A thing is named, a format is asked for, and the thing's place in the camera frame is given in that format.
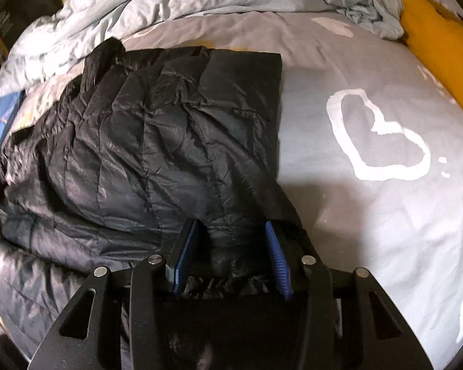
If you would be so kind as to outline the black puffer down jacket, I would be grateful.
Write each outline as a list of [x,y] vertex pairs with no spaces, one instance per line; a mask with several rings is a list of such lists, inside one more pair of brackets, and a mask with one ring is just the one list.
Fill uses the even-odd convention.
[[276,369],[287,348],[236,297],[273,289],[269,220],[300,225],[277,183],[279,54],[100,44],[0,152],[0,316],[31,357],[88,274],[169,254],[201,220],[211,271],[167,317],[176,368]]

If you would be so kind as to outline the yellow pillow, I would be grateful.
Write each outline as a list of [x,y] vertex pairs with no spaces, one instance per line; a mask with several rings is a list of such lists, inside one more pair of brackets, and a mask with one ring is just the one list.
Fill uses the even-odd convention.
[[463,109],[463,21],[433,0],[402,3],[408,48]]

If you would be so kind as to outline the grey printed bed sheet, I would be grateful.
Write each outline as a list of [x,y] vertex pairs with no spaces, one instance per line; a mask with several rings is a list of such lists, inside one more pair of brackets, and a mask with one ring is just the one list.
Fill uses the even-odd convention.
[[[277,183],[324,263],[368,268],[434,368],[453,360],[463,345],[463,110],[406,46],[338,14],[184,18],[118,40],[128,51],[279,54]],[[84,65],[38,88],[40,116],[17,132]]]

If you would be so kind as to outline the light blue rumpled duvet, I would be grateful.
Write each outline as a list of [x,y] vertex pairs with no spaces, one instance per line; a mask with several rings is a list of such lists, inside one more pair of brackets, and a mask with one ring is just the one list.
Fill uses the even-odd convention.
[[192,15],[335,12],[383,39],[399,39],[402,0],[67,0],[17,39],[0,72],[0,98],[67,72],[109,38]]

